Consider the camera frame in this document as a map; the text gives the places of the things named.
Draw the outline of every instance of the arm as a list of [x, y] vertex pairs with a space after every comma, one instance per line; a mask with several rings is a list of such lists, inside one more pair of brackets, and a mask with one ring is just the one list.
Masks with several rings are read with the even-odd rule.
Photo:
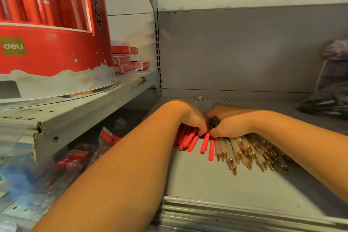
[[96, 161], [32, 231], [144, 231], [163, 196], [180, 123], [207, 132], [191, 104], [164, 104]]
[[211, 130], [211, 136], [260, 134], [348, 202], [347, 136], [272, 111], [215, 105], [205, 117], [215, 116], [221, 123]]

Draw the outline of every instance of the shelf underside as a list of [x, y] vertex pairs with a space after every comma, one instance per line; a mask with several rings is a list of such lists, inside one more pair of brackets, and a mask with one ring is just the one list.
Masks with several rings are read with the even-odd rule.
[[[175, 98], [161, 97], [150, 113], [172, 99]], [[293, 108], [294, 103], [194, 98], [187, 100], [200, 111], [206, 111], [213, 103], [222, 102], [278, 111], [335, 131], [348, 128], [347, 121], [300, 113]], [[219, 209], [237, 209], [244, 213], [277, 216], [283, 218], [283, 221], [284, 216], [296, 220], [314, 218], [318, 222], [329, 221], [331, 218], [343, 218], [344, 223], [347, 221], [348, 205], [297, 164], [289, 164], [289, 175], [285, 175], [280, 167], [276, 167], [275, 171], [268, 169], [263, 172], [255, 163], [251, 171], [238, 164], [237, 176], [234, 177], [227, 162], [218, 162], [215, 158], [213, 162], [208, 161], [208, 152], [200, 153], [201, 145], [202, 139], [199, 139], [191, 153], [173, 148], [169, 164], [166, 195], [191, 205], [191, 210], [186, 214], [200, 212], [203, 205], [214, 205], [219, 212], [215, 214], [219, 217], [226, 217], [226, 213], [220, 213], [224, 210]]]

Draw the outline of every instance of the metal shelf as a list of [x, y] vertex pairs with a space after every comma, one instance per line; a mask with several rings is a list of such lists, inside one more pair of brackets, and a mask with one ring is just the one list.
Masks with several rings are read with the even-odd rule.
[[119, 85], [106, 92], [71, 101], [0, 110], [0, 124], [29, 128], [18, 142], [33, 146], [36, 160], [54, 154], [102, 119], [155, 86], [158, 72], [117, 75]]
[[[172, 99], [161, 97], [150, 114]], [[348, 133], [348, 121], [301, 113], [292, 102], [187, 100], [200, 111], [219, 102], [268, 109]], [[160, 224], [207, 231], [348, 231], [348, 205], [298, 165], [289, 165], [285, 175], [280, 168], [262, 172], [254, 164], [249, 171], [240, 164], [234, 177], [226, 162], [209, 162], [201, 145], [199, 139], [192, 153], [173, 148]]]

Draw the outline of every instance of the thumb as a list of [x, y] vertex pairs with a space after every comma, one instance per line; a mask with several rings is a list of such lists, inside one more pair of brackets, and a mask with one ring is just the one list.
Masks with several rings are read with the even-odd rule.
[[221, 122], [217, 127], [211, 129], [210, 135], [213, 138], [226, 137], [226, 132], [224, 132], [223, 122]]

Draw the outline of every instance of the right hand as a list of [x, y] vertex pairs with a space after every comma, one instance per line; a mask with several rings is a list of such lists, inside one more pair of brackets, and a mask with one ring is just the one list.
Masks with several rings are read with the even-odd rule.
[[211, 129], [212, 137], [235, 138], [253, 132], [255, 112], [259, 112], [259, 110], [214, 104], [203, 115], [206, 121], [213, 117], [220, 119], [220, 124]]

